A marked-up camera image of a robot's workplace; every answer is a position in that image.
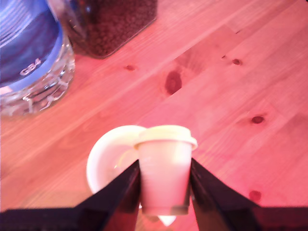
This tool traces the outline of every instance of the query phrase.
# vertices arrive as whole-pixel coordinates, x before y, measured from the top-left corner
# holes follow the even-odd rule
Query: table surface
[[[129,124],[186,126],[193,157],[242,195],[308,205],[307,38],[304,0],[160,0],[157,21],[110,58],[76,55],[53,107],[1,118],[1,210],[89,197],[92,146]],[[191,206],[169,227],[140,212],[136,230],[197,224]]]

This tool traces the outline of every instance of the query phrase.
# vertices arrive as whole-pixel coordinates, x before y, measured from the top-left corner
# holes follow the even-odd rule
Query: jar lid
[[[138,145],[143,142],[158,140],[187,142],[192,145],[193,150],[198,147],[197,140],[192,137],[188,128],[179,125],[161,125],[142,131],[135,140],[134,148],[138,149]]]

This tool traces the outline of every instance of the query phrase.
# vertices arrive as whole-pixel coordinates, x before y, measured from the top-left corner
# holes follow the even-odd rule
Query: white cup
[[[156,216],[188,214],[192,150],[197,140],[188,128],[162,125],[139,134],[142,212]]]

